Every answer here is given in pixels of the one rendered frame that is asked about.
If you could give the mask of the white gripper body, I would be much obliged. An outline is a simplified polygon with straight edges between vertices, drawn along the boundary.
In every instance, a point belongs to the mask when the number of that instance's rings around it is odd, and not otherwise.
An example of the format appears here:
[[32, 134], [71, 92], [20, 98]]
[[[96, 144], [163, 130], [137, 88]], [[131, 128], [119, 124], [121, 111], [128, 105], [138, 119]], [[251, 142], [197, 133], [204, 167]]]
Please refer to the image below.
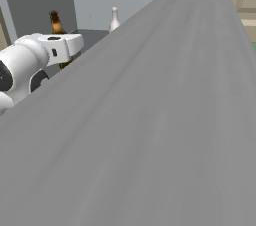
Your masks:
[[65, 34], [64, 35], [65, 43], [65, 61], [69, 61], [70, 58], [76, 55], [84, 47], [84, 39], [81, 34]]

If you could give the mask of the grey fridge shelf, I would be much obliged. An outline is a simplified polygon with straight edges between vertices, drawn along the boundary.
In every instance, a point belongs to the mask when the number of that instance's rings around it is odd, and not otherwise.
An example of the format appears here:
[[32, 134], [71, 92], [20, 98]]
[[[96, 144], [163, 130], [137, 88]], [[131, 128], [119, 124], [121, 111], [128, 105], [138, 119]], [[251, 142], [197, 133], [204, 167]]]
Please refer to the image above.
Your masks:
[[107, 30], [77, 29], [72, 31], [72, 34], [81, 34], [83, 36], [84, 47], [82, 48], [81, 53], [84, 53], [108, 35], [109, 32]]

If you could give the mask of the brown beer bottle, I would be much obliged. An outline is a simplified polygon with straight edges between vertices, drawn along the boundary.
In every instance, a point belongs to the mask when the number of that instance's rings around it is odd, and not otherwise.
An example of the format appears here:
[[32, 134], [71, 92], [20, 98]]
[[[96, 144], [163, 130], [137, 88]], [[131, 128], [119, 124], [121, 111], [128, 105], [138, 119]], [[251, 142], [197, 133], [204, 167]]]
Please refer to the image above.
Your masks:
[[[58, 12], [55, 10], [51, 10], [49, 12], [49, 16], [50, 16], [50, 21], [51, 21], [51, 26], [52, 26], [52, 33], [53, 34], [66, 34], [66, 31], [64, 30], [61, 20], [59, 18]], [[71, 62], [73, 61], [73, 59], [70, 59], [67, 62], [64, 63], [60, 63], [59, 67], [61, 69], [64, 69], [66, 66], [68, 66]]]

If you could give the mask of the white liquor bottle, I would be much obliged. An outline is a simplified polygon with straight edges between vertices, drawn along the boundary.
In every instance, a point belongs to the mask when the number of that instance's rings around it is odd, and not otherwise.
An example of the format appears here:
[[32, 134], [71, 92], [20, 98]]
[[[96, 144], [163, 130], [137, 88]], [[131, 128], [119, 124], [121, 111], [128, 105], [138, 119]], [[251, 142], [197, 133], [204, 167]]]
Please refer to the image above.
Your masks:
[[113, 7], [112, 8], [112, 20], [109, 26], [109, 32], [114, 31], [116, 28], [120, 26], [120, 21], [118, 19], [118, 8]]

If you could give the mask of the grey fridge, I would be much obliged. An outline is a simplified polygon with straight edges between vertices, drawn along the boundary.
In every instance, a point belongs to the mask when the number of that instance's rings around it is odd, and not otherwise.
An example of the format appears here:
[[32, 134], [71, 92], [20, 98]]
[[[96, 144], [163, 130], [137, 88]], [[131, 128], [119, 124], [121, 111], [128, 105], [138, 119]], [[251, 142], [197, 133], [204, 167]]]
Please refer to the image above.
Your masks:
[[49, 35], [52, 26], [49, 12], [58, 12], [66, 34], [77, 29], [107, 30], [112, 20], [112, 8], [118, 8], [120, 26], [84, 53], [84, 61], [104, 64], [114, 69], [123, 58], [130, 59], [140, 53], [145, 32], [138, 28], [140, 20], [151, 22], [148, 12], [160, 0], [7, 0], [9, 11], [4, 15], [12, 20], [15, 37], [33, 33]]

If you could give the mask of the grey fridge door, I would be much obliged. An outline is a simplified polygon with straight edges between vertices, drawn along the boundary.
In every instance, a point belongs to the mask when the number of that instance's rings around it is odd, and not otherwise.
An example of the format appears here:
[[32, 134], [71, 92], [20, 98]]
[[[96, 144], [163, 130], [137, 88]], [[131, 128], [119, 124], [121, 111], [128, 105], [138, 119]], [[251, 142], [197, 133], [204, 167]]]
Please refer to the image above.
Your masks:
[[232, 0], [153, 0], [0, 116], [0, 226], [256, 226]]

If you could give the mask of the beige cupboard panel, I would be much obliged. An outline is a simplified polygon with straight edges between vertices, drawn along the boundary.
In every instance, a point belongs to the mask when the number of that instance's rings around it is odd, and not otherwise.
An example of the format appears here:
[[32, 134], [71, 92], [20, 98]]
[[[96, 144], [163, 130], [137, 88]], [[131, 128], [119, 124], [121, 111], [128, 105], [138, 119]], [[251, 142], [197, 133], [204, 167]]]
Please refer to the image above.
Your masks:
[[11, 45], [11, 39], [4, 20], [2, 9], [0, 8], [0, 51]]

